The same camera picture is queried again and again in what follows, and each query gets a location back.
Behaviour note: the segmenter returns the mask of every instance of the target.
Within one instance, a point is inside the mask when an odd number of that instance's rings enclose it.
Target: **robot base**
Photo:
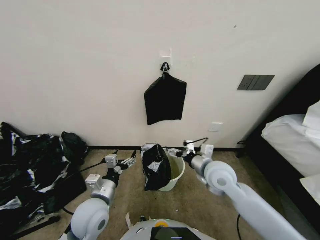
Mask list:
[[[214,238],[199,232],[197,229],[188,226],[185,223],[170,219],[152,219],[149,221],[138,222],[130,227],[120,240],[152,240],[155,228],[166,228],[164,233],[158,231],[156,239],[190,239],[190,240],[215,240]],[[180,228],[179,231],[187,234],[187,237],[178,234],[174,228]]]

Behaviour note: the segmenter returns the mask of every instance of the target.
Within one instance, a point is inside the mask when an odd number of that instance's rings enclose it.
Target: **beige carpet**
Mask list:
[[[85,159],[82,168],[101,161],[102,157],[112,153],[113,150],[93,150]],[[119,159],[125,159],[132,151],[120,150]],[[233,152],[214,152],[214,160],[228,163],[236,172],[238,182],[251,186],[269,204],[280,213],[283,212],[280,200],[276,192],[268,184],[263,175],[248,157],[240,160]],[[89,174],[104,175],[106,168],[103,165],[83,172],[86,178]],[[144,175],[140,154],[137,154],[137,163],[125,170],[120,176],[119,185],[116,188],[113,204],[110,208],[109,223],[99,240],[118,240],[128,230],[125,221],[127,212],[131,222],[139,221],[140,215],[147,218],[169,218],[184,222],[191,227],[217,239],[238,239],[236,229],[237,212],[234,210],[231,200],[226,196],[216,196],[207,191],[196,178],[195,172],[186,165],[183,176],[179,179],[173,190],[169,192],[144,191]],[[70,202],[66,208],[74,211],[76,207],[90,197],[90,191],[78,196]],[[62,219],[21,239],[46,239],[56,240],[68,226],[71,215],[59,212]],[[239,223],[242,239],[262,239],[243,219]]]

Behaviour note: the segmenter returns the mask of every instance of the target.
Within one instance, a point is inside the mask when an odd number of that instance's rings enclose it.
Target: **plastic bucket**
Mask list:
[[[176,185],[178,179],[184,173],[185,168],[184,160],[182,158],[175,158],[169,155],[167,155],[167,157],[171,167],[171,180],[166,186],[159,189],[162,192],[170,191]]]

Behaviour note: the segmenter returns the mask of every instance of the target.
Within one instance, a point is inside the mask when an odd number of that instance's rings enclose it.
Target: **baseboard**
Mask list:
[[[89,149],[118,149],[118,150],[140,150],[140,146],[88,146]],[[238,152],[241,148],[214,148],[215,152]]]

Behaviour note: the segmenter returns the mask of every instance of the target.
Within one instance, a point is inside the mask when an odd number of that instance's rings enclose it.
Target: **robot screen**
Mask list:
[[[200,240],[188,228],[153,227],[150,240]]]

